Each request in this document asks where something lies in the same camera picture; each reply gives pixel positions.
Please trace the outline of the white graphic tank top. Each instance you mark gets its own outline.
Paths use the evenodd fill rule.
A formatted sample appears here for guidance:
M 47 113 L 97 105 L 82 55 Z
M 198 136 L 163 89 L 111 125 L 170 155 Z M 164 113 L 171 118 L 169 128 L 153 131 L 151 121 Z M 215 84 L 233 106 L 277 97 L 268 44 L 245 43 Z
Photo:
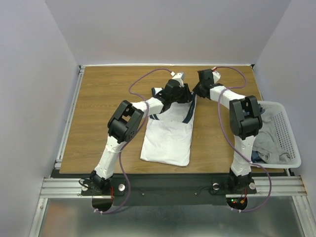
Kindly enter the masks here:
M 150 115 L 140 159 L 185 167 L 190 162 L 197 97 L 187 103 L 172 103 L 164 113 Z

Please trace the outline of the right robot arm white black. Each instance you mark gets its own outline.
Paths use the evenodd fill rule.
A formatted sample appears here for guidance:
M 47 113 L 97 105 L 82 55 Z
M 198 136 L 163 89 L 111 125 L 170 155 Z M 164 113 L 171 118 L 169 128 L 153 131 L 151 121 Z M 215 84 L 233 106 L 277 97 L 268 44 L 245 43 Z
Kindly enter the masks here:
M 218 113 L 221 112 L 221 106 L 229 109 L 230 129 L 235 143 L 232 146 L 234 156 L 227 189 L 238 193 L 252 183 L 252 148 L 255 137 L 263 125 L 257 98 L 237 94 L 218 83 L 220 74 L 215 68 L 200 70 L 197 73 L 199 82 L 194 88 L 194 93 L 199 97 L 216 101 Z

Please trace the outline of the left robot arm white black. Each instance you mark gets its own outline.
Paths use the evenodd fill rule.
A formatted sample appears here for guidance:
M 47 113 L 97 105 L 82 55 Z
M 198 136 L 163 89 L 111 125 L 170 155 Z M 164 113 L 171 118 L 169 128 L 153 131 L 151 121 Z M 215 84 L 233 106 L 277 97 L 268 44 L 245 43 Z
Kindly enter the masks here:
M 104 151 L 90 174 L 93 189 L 100 195 L 109 191 L 110 179 L 119 154 L 136 136 L 143 119 L 166 112 L 174 103 L 185 104 L 192 102 L 194 98 L 195 94 L 190 91 L 188 84 L 178 79 L 170 79 L 161 91 L 148 100 L 136 103 L 123 100 L 108 122 L 108 137 Z

